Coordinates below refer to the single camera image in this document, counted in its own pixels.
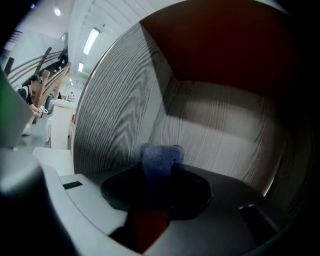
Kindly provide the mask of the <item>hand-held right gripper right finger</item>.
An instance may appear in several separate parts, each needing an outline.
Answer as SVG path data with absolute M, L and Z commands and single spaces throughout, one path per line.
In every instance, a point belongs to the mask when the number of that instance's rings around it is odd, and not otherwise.
M 241 256 L 281 230 L 281 211 L 244 182 L 185 164 L 173 166 L 208 181 L 213 197 L 191 220 L 173 220 L 151 256 Z

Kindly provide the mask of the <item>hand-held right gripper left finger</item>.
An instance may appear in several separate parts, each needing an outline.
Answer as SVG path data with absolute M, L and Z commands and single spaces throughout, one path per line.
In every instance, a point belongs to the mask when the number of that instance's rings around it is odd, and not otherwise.
M 59 178 L 75 206 L 95 228 L 112 241 L 137 251 L 139 246 L 133 216 L 126 210 L 113 208 L 105 199 L 103 186 L 106 180 L 133 168 L 129 166 Z

